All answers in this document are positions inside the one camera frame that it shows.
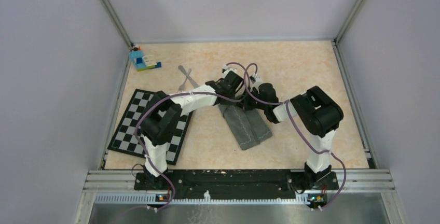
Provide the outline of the grey cloth napkin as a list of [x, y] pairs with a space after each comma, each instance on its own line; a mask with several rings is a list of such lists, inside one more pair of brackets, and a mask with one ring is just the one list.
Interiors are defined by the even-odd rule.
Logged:
[[241, 150], [255, 147], [273, 136], [257, 110], [243, 110], [236, 105], [219, 105]]

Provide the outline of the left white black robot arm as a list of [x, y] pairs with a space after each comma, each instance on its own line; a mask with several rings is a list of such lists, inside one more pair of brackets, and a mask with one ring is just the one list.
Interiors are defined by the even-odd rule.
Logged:
[[180, 117], [199, 108], [240, 102], [236, 98], [236, 90], [242, 82], [237, 70], [228, 68], [220, 79], [200, 85], [194, 82], [191, 90], [174, 94], [157, 91], [153, 95], [135, 126], [135, 138], [145, 152], [146, 181], [153, 189], [161, 189], [166, 184], [167, 145], [174, 136]]

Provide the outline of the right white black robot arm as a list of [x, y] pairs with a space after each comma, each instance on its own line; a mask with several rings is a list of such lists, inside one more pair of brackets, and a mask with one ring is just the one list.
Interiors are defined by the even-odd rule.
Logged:
[[311, 150], [304, 167], [305, 184], [311, 189], [324, 184], [332, 169], [333, 138], [344, 118], [341, 107], [318, 86], [280, 102], [272, 84], [262, 83], [257, 89], [246, 89], [242, 97], [244, 110], [260, 109], [274, 124], [291, 122]]

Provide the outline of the silver fork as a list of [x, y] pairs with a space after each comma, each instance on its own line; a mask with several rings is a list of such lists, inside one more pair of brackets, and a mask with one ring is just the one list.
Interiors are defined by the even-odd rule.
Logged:
[[181, 72], [185, 75], [185, 79], [184, 79], [184, 82], [179, 86], [178, 93], [183, 92], [185, 90], [185, 85], [186, 85], [186, 82], [188, 80], [188, 76], [190, 75], [191, 71], [192, 71], [191, 68], [189, 70], [181, 69]]

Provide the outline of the silver table knife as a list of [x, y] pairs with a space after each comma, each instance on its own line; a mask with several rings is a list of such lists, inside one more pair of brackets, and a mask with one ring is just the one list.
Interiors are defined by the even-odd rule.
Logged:
[[[179, 71], [181, 71], [181, 69], [185, 69], [184, 68], [184, 66], [182, 66], [182, 65], [179, 65], [178, 66], [178, 70]], [[191, 85], [194, 87], [194, 88], [198, 88], [199, 87], [199, 85], [192, 79], [192, 77], [189, 75], [188, 76], [188, 81], [191, 83]]]

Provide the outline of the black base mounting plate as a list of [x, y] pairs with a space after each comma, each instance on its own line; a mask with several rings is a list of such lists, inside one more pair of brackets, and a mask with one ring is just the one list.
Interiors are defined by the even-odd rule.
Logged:
[[312, 180], [304, 170], [168, 170], [165, 177], [136, 174], [134, 189], [161, 191], [177, 200], [275, 200], [293, 199], [301, 192], [338, 190], [335, 172]]

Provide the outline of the colourful toy brick block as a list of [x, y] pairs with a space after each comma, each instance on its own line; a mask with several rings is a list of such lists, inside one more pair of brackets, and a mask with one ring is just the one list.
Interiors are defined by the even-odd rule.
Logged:
[[129, 59], [138, 72], [162, 67], [161, 62], [156, 61], [152, 55], [146, 55], [139, 45], [132, 45]]

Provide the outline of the black white checkerboard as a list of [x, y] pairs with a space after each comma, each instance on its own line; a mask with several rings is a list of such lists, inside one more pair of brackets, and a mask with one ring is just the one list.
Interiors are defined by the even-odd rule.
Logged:
[[[158, 101], [154, 94], [151, 91], [135, 89], [110, 141], [109, 150], [140, 158], [145, 157], [145, 150], [136, 139], [134, 131], [138, 121], [146, 113], [145, 107], [153, 106]], [[140, 124], [137, 135], [143, 141], [144, 137], [141, 135], [146, 135], [147, 131], [160, 135], [166, 131], [164, 136], [168, 141], [166, 161], [168, 165], [176, 165], [192, 115], [192, 113], [182, 114], [177, 119], [176, 107], [172, 107], [169, 113], [164, 108], [157, 108], [152, 113], [153, 119], [147, 116]]]

